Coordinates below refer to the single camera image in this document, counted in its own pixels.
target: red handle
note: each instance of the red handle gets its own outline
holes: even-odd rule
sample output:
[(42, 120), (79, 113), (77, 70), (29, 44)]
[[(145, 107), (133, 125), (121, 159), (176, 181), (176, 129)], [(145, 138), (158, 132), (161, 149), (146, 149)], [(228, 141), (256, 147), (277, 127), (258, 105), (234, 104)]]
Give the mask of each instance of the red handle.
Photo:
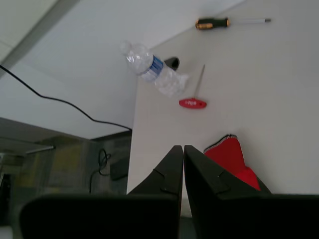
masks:
[(188, 98), (180, 100), (179, 105), (189, 109), (203, 109), (207, 103), (196, 98)]

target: black cable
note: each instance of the black cable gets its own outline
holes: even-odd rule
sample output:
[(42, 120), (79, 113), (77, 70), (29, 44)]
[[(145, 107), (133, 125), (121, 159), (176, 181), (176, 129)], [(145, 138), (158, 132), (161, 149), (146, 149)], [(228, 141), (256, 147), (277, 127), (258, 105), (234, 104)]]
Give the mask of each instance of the black cable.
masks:
[(63, 102), (65, 104), (68, 104), (74, 108), (76, 108), (79, 112), (81, 112), (82, 114), (84, 114), (87, 118), (89, 118), (91, 121), (94, 121), (94, 122), (97, 122), (97, 123), (107, 123), (107, 124), (112, 124), (112, 125), (115, 125), (115, 126), (119, 126), (119, 127), (122, 127), (122, 128), (126, 128), (128, 129), (129, 131), (132, 131), (131, 128), (129, 127), (126, 127), (124, 125), (120, 125), (118, 123), (113, 123), (113, 122), (108, 122), (108, 121), (101, 121), (101, 120), (96, 120), (96, 119), (93, 119), (92, 117), (90, 117), (87, 113), (85, 113), (83, 110), (81, 110), (79, 107), (77, 107), (76, 105), (70, 103), (70, 102), (67, 102), (65, 100), (61, 100), (61, 99), (58, 99), (58, 98), (53, 98), (53, 97), (48, 97), (48, 96), (43, 96), (41, 95), (40, 93), (38, 93), (35, 89), (33, 89), (31, 86), (29, 86), (26, 82), (24, 82), (22, 79), (20, 79), (17, 75), (15, 75), (14, 73), (12, 73), (10, 70), (8, 70), (6, 67), (4, 67), (3, 65), (0, 64), (0, 68), (2, 70), (4, 70), (5, 72), (7, 72), (9, 75), (11, 75), (13, 78), (15, 78), (16, 80), (18, 80), (21, 84), (23, 84), (25, 87), (27, 87), (29, 90), (31, 90), (33, 93), (35, 93), (37, 96), (41, 97), (41, 98), (45, 98), (45, 99), (48, 99), (48, 100), (52, 100), (52, 101), (59, 101), (59, 102)]
[(93, 176), (96, 173), (99, 173), (101, 176), (110, 176), (110, 174), (107, 173), (102, 173), (102, 170), (106, 168), (106, 165), (108, 163), (108, 160), (111, 158), (111, 154), (106, 153), (105, 149), (100, 149), (99, 151), (99, 157), (98, 157), (98, 164), (99, 164), (99, 169), (94, 170), (90, 176), (90, 186), (89, 186), (89, 192), (91, 193), (92, 190), (92, 180), (93, 180)]

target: black object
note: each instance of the black object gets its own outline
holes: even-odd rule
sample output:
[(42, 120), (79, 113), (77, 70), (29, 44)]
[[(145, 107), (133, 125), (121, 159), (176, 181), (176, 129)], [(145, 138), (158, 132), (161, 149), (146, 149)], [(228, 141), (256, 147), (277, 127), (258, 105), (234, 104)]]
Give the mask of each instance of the black object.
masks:
[(47, 196), (27, 204), (23, 238), (178, 238), (183, 157), (197, 238), (317, 233), (319, 196), (257, 191), (187, 145), (184, 155), (174, 146), (127, 196)]
[(20, 214), (24, 239), (176, 239), (183, 151), (174, 146), (126, 196), (57, 195), (28, 203)]
[(179, 58), (174, 56), (174, 57), (171, 57), (171, 58), (168, 58), (167, 60), (164, 61), (165, 64), (172, 68), (173, 70), (177, 70), (178, 67), (179, 67)]
[(197, 20), (195, 27), (199, 30), (209, 30), (219, 27), (228, 27), (230, 24), (228, 18), (217, 19), (217, 18), (200, 18)]
[(184, 153), (186, 189), (199, 239), (307, 238), (318, 233), (318, 195), (259, 192), (193, 146), (185, 146)]
[[(165, 60), (165, 63), (171, 67), (173, 70), (176, 70), (179, 66), (179, 59), (177, 57), (172, 57), (169, 58), (167, 60)], [(0, 64), (0, 69), (2, 69), (3, 71), (5, 71), (6, 73), (8, 73), (9, 75), (11, 75), (13, 78), (15, 78), (16, 80), (18, 80), (21, 84), (23, 84), (25, 87), (27, 87), (29, 90), (31, 90), (33, 93), (35, 93), (37, 96), (47, 99), (47, 100), (52, 100), (52, 101), (59, 101), (62, 103), (65, 103), (67, 105), (72, 106), (73, 108), (76, 108), (79, 112), (81, 112), (82, 114), (84, 114), (87, 118), (89, 118), (91, 121), (97, 122), (97, 123), (106, 123), (106, 124), (111, 124), (111, 125), (115, 125), (118, 127), (122, 127), (122, 128), (126, 128), (129, 131), (132, 131), (131, 128), (118, 124), (118, 123), (113, 123), (113, 122), (109, 122), (109, 121), (102, 121), (102, 120), (97, 120), (92, 118), (91, 116), (89, 116), (87, 113), (85, 113), (82, 109), (80, 109), (79, 107), (77, 107), (76, 105), (65, 101), (65, 100), (61, 100), (58, 98), (54, 98), (54, 97), (49, 97), (49, 96), (44, 96), (42, 94), (40, 94), (38, 91), (36, 91), (34, 88), (32, 88), (31, 86), (29, 86), (26, 82), (24, 82), (20, 77), (18, 77), (16, 74), (14, 74), (13, 72), (11, 72), (10, 70), (8, 70), (6, 67), (4, 67), (3, 65)]]

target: screwdriver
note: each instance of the screwdriver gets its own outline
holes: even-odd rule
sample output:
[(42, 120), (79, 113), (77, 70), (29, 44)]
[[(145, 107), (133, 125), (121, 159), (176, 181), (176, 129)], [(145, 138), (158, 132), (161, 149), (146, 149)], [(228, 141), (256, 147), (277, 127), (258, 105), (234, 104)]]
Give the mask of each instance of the screwdriver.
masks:
[(255, 23), (266, 23), (271, 22), (271, 18), (262, 19), (243, 19), (238, 21), (230, 22), (229, 18), (200, 18), (196, 21), (196, 28), (198, 30), (210, 30), (219, 27), (229, 27), (231, 24), (255, 24)]

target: white wall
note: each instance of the white wall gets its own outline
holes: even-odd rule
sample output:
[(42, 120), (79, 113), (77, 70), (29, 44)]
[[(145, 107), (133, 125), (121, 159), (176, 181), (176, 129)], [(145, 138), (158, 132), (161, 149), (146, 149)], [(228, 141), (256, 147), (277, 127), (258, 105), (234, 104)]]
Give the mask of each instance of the white wall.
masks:
[(0, 62), (57, 0), (0, 0)]
[[(55, 16), (62, 17), (36, 43), (27, 38), (11, 57), (11, 69), (44, 95), (71, 101), (95, 119), (133, 127), (136, 77), (120, 55), (120, 42), (153, 47), (193, 26), (198, 17), (241, 1), (60, 1), (33, 35)], [(70, 2), (75, 4), (61, 14)], [(21, 57), (19, 51), (25, 48)], [(68, 105), (40, 99), (8, 75), (0, 80), (0, 117), (84, 138), (125, 131), (91, 122)]]

